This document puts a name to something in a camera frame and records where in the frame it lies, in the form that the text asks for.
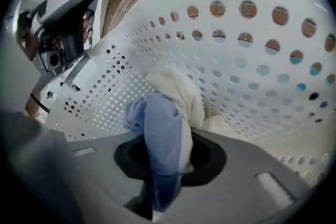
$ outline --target black cable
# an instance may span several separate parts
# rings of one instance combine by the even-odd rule
[[[50,109],[48,109],[45,105],[43,105],[40,101],[38,101],[32,93],[30,94],[30,96],[45,112],[47,113],[50,112]]]

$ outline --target perforated basket wall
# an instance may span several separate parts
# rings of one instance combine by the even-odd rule
[[[62,87],[47,119],[69,141],[125,132],[124,106],[157,62],[199,88],[207,116],[310,184],[335,142],[335,17],[328,0],[139,0],[90,52],[85,86]]]

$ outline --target hand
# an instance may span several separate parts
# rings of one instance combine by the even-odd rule
[[[89,20],[84,19],[83,20],[83,46],[84,43],[88,40],[89,33],[87,32],[89,26]],[[38,39],[30,32],[27,33],[26,36],[26,46],[25,46],[25,53],[27,57],[32,60],[38,51],[38,49],[41,47],[41,43],[38,41]],[[33,91],[33,95],[37,100],[41,100],[41,93],[37,91]],[[26,104],[26,111],[30,116],[35,116],[38,111],[38,104],[29,97],[28,102]]]

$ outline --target blue garment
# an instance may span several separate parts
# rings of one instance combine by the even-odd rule
[[[144,132],[152,170],[152,208],[164,211],[173,199],[178,180],[182,115],[165,95],[155,92],[126,106],[123,127]]]

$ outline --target laundry basket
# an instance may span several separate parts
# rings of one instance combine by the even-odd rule
[[[328,0],[139,0],[74,68],[66,84],[87,81],[61,87],[46,125],[69,142],[125,133],[125,105],[153,91],[145,76],[163,62],[199,88],[207,117],[314,186],[335,146],[335,30]]]

